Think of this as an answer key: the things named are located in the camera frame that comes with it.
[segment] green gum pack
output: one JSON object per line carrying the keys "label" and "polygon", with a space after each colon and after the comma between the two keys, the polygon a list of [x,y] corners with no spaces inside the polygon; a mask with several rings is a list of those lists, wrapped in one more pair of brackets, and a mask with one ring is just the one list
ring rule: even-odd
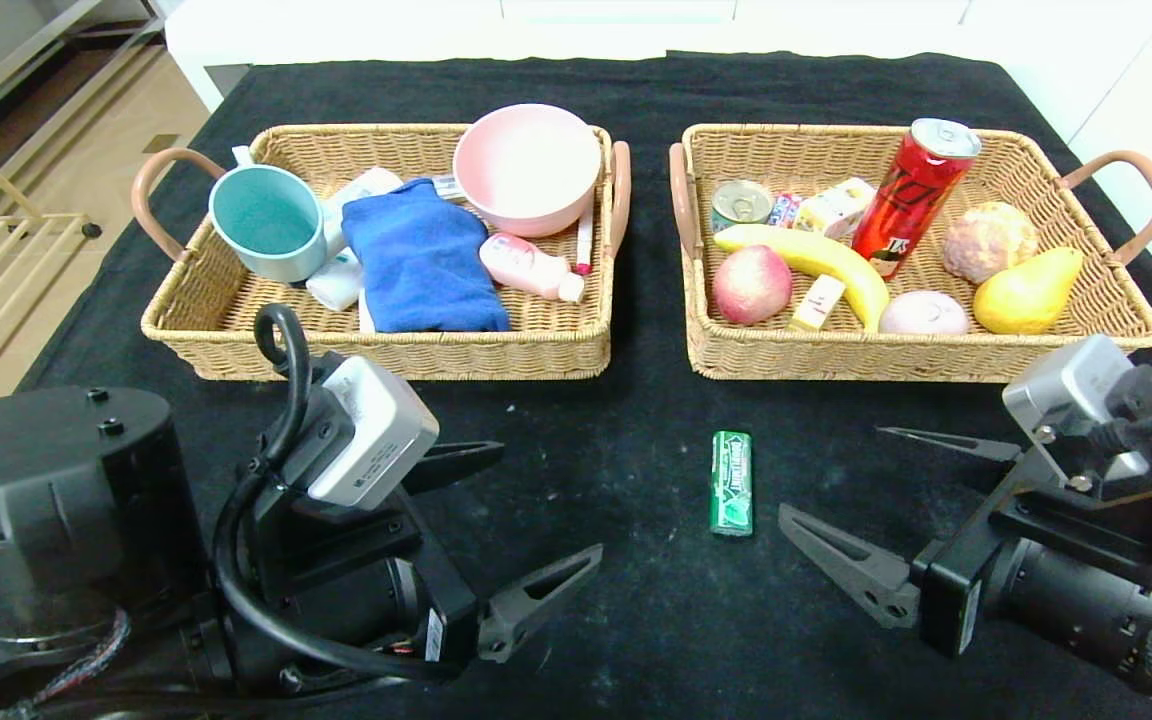
{"label": "green gum pack", "polygon": [[718,430],[708,471],[708,531],[719,536],[755,533],[753,446],[746,433]]}

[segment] basket handle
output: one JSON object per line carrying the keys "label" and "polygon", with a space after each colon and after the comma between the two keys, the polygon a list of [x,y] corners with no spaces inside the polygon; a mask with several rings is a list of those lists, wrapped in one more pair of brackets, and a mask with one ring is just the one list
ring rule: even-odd
{"label": "basket handle", "polygon": [[612,143],[612,234],[607,237],[607,256],[616,258],[630,223],[630,145],[624,141]]}
{"label": "basket handle", "polygon": [[159,223],[159,220],[154,218],[154,211],[150,210],[150,188],[161,176],[162,170],[176,160],[189,160],[214,179],[225,174],[225,169],[220,165],[212,162],[200,152],[188,147],[168,147],[150,156],[150,159],[136,173],[136,179],[132,179],[132,217],[136,218],[136,222],[141,223],[142,228],[145,228],[145,233],[151,240],[174,262],[182,258],[184,249],[162,228],[162,223]]}
{"label": "basket handle", "polygon": [[[1074,173],[1068,174],[1068,176],[1061,177],[1060,181],[1058,181],[1058,184],[1073,190],[1075,187],[1078,187],[1079,183],[1085,181],[1085,179],[1092,177],[1092,173],[1101,169],[1105,165],[1120,161],[1129,164],[1135,169],[1139,170],[1142,176],[1144,176],[1144,182],[1149,183],[1149,190],[1152,190],[1152,160],[1147,159],[1143,154],[1139,154],[1139,152],[1132,152],[1130,150],[1115,150],[1106,152],[1105,156],[1094,158],[1091,162],[1083,165],[1082,168],[1074,170]],[[1152,218],[1150,218],[1149,222],[1140,228],[1137,236],[1123,243],[1123,247],[1120,247],[1114,251],[1114,258],[1127,265],[1131,260],[1135,260],[1135,256],[1139,255],[1151,240]]]}
{"label": "basket handle", "polygon": [[673,222],[679,226],[679,240],[687,259],[695,260],[700,249],[696,236],[696,209],[691,205],[691,179],[687,176],[687,162],[682,143],[669,146],[669,195],[673,196]]}

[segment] folded blue cloth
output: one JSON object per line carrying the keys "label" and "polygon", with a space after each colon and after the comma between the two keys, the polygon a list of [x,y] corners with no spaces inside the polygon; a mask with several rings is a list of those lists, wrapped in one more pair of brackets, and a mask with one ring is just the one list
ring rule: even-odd
{"label": "folded blue cloth", "polygon": [[430,179],[347,202],[340,228],[362,260],[376,332],[508,331],[509,316],[479,262],[488,229],[439,197]]}

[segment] red fruit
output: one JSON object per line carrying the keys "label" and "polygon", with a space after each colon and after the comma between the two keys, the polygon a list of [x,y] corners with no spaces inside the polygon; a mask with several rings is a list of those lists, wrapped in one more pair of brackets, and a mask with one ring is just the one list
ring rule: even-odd
{"label": "red fruit", "polygon": [[750,245],[732,252],[714,274],[714,302],[732,323],[753,325],[790,304],[794,274],[771,247]]}

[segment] black tablecloth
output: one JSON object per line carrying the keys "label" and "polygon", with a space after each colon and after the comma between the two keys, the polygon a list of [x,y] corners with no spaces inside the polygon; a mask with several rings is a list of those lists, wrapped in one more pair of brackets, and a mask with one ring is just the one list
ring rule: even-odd
{"label": "black tablecloth", "polygon": [[[225,161],[229,146],[275,124],[472,122],[523,101],[575,111],[634,151],[612,365],[588,382],[417,382],[445,441],[509,445],[498,469],[420,506],[484,594],[596,541],[602,575],[508,665],[376,694],[351,717],[1152,717],[1152,702],[1017,626],[984,626],[955,662],[912,632],[882,632],[776,530],[776,503],[788,501],[907,556],[946,537],[979,501],[956,479],[995,468],[872,427],[1020,439],[1000,386],[713,382],[687,365],[666,151],[688,126],[955,118],[1024,132],[1058,169],[1074,169],[1005,70],[939,55],[287,65],[252,69],[194,146]],[[166,228],[188,237],[207,185],[194,168],[166,177],[152,202]],[[1092,183],[1078,196],[1111,243],[1129,237]],[[24,387],[166,396],[211,528],[229,465],[250,454],[285,389],[203,382],[141,335],[168,266],[145,233],[124,232]],[[1152,302],[1147,253],[1132,274]],[[1152,363],[1152,350],[1137,357]],[[755,437],[758,529],[748,541],[708,533],[717,429]]]}

